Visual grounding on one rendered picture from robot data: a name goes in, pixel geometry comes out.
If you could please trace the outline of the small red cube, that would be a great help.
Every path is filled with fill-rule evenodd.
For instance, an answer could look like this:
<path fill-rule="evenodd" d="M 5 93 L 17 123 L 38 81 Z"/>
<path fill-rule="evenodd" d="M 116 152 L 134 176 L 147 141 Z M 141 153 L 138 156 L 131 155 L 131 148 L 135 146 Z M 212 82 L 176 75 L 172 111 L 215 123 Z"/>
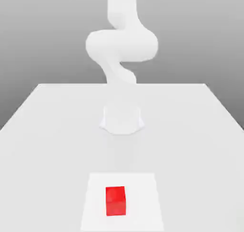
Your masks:
<path fill-rule="evenodd" d="M 126 215 L 126 195 L 124 186 L 106 187 L 106 215 Z"/>

